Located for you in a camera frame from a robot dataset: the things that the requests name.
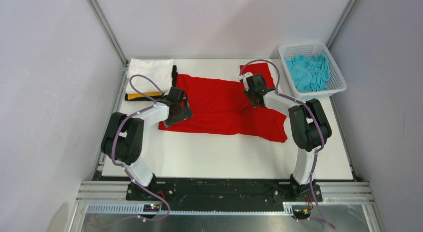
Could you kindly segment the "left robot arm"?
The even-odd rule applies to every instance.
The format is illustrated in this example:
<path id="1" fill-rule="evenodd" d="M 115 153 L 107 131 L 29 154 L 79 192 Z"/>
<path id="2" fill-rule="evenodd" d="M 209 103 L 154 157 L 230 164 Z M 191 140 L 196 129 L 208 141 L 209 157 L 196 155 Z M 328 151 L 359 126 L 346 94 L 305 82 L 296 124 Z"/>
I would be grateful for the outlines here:
<path id="1" fill-rule="evenodd" d="M 154 173 L 141 157 L 144 132 L 162 122 L 166 128 L 193 117 L 188 95 L 177 87 L 153 102 L 152 105 L 132 114 L 114 112 L 101 142 L 101 152 L 129 174 L 133 183 L 139 183 L 138 194 L 145 200 L 157 195 L 157 186 L 151 183 Z"/>

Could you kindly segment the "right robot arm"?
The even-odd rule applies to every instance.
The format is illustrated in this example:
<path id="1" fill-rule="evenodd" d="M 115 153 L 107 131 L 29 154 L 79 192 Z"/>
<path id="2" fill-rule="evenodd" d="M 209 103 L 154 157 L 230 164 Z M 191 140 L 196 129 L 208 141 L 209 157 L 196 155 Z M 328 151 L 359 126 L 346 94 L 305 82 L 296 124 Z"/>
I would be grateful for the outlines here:
<path id="1" fill-rule="evenodd" d="M 272 109 L 289 119 L 292 138 L 298 147 L 296 165 L 290 177 L 290 195 L 297 201 L 304 200 L 313 186 L 317 154 L 332 135 L 321 102 L 316 98 L 303 102 L 277 92 L 267 87 L 260 74 L 248 72 L 238 79 L 253 107 Z"/>

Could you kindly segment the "red t shirt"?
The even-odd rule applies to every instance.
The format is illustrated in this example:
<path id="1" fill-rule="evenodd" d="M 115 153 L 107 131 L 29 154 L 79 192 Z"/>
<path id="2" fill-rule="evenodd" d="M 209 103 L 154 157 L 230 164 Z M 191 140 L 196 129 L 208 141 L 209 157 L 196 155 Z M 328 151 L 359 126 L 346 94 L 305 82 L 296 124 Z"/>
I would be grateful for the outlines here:
<path id="1" fill-rule="evenodd" d="M 253 107 L 240 82 L 179 74 L 176 86 L 188 96 L 193 117 L 171 127 L 159 123 L 159 130 L 220 135 L 243 134 L 284 143 L 286 115 Z"/>

